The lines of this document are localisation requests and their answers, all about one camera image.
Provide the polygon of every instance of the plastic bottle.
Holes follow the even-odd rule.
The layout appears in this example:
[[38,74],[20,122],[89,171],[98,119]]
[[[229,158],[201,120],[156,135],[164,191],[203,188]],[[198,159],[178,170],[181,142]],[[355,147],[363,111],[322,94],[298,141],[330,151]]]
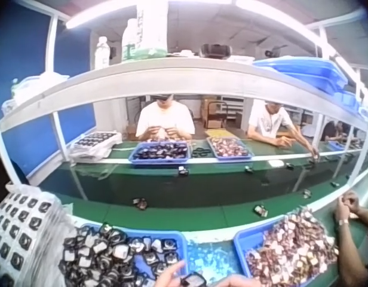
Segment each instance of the plastic bottle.
[[162,58],[168,53],[168,0],[137,1],[135,59]]
[[137,42],[137,19],[129,19],[122,37],[122,62],[133,60]]
[[110,65],[110,46],[107,45],[107,37],[99,37],[95,51],[95,70],[103,69]]

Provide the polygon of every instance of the white shelf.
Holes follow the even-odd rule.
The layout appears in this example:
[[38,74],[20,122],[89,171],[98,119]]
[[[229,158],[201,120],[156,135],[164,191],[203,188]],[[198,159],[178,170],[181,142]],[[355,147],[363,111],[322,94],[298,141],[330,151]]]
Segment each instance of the white shelf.
[[319,112],[367,130],[359,115],[302,81],[255,66],[201,58],[142,60],[78,75],[20,105],[0,120],[0,128],[4,132],[74,106],[146,94],[252,97]]

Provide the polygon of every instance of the man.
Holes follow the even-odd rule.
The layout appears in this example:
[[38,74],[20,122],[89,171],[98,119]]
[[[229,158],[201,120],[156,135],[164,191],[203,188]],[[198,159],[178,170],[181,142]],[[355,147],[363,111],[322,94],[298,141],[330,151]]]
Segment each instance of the man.
[[334,121],[329,121],[322,132],[321,141],[341,141],[343,139],[343,125],[341,121],[337,124]]
[[137,124],[136,136],[148,139],[192,139],[194,122],[186,105],[173,100],[173,95],[154,96],[156,102],[143,108]]
[[339,226],[339,274],[346,287],[368,286],[368,268],[360,258],[349,228],[350,212],[368,227],[368,209],[359,206],[358,197],[352,191],[338,199],[335,210]]
[[290,135],[310,151],[313,157],[318,157],[318,151],[296,130],[282,104],[254,100],[247,132],[249,139],[288,148],[292,145],[293,139],[276,138],[280,125],[286,126]]

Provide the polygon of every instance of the blue wall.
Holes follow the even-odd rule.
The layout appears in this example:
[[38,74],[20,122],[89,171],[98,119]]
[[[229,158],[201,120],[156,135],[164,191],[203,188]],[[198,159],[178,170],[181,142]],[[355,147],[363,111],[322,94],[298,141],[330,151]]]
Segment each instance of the blue wall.
[[[0,14],[0,118],[2,103],[11,98],[11,81],[45,71],[45,51],[50,17],[17,4],[7,5]],[[76,75],[90,69],[90,33],[63,34],[59,28],[55,70]],[[60,113],[63,134],[69,142],[95,125],[92,105]],[[25,174],[57,151],[57,142],[48,116],[30,121],[3,133],[9,156]]]

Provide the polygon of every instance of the stacked blue trays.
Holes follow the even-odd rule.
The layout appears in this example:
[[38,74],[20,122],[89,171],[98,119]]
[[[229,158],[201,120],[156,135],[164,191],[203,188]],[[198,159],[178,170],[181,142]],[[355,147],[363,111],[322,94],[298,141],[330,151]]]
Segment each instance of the stacked blue trays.
[[[97,224],[85,224],[83,226],[90,226],[95,229],[95,231],[99,231],[100,225]],[[184,235],[178,231],[157,231],[157,230],[133,230],[128,228],[119,228],[125,233],[127,233],[128,237],[145,237],[148,236],[152,240],[154,239],[173,239],[177,243],[177,254],[179,254],[180,259],[184,259],[188,262],[188,253],[187,253],[187,242]],[[164,260],[162,254],[158,254],[160,260]],[[151,271],[150,266],[148,266],[141,255],[135,255],[134,262],[136,267],[141,271],[148,274],[150,278],[154,278],[154,274]],[[187,275],[189,273],[188,266],[186,265],[181,269],[180,275]]]
[[348,83],[347,77],[335,63],[321,58],[280,57],[255,61],[253,65],[274,68],[332,96]]
[[329,148],[332,151],[343,151],[345,146],[336,141],[329,141]]
[[246,160],[250,160],[252,159],[252,157],[254,157],[254,154],[252,152],[250,152],[250,150],[248,149],[248,147],[239,139],[237,138],[233,138],[233,137],[219,137],[222,139],[236,139],[237,140],[237,144],[241,145],[243,148],[245,148],[248,151],[248,155],[240,155],[240,156],[235,156],[235,157],[220,157],[217,155],[217,152],[214,148],[214,146],[212,145],[211,142],[211,138],[207,138],[207,142],[213,152],[214,157],[216,157],[218,160],[220,161],[235,161],[235,160],[240,160],[240,161],[246,161]]
[[[140,151],[141,149],[144,148],[150,148],[152,146],[158,146],[160,144],[183,144],[186,146],[187,148],[187,155],[185,158],[156,158],[156,159],[148,159],[148,160],[140,160],[140,159],[134,159],[134,155]],[[141,142],[139,143],[135,149],[132,151],[131,155],[129,156],[128,160],[135,165],[141,165],[141,164],[182,164],[182,163],[186,163],[191,157],[191,152],[188,148],[188,143],[187,142]]]
[[351,112],[357,113],[359,110],[359,103],[355,94],[349,91],[342,91],[342,104]]
[[[249,253],[249,251],[253,249],[259,249],[260,247],[262,247],[264,231],[271,230],[276,223],[277,221],[271,221],[257,227],[241,230],[235,235],[233,243],[236,248],[237,257],[240,260],[243,272],[247,277],[253,277],[252,273],[249,270],[248,263],[245,259],[247,253]],[[306,283],[301,284],[300,287],[305,287],[311,281],[312,279],[309,279],[309,281],[307,281]]]

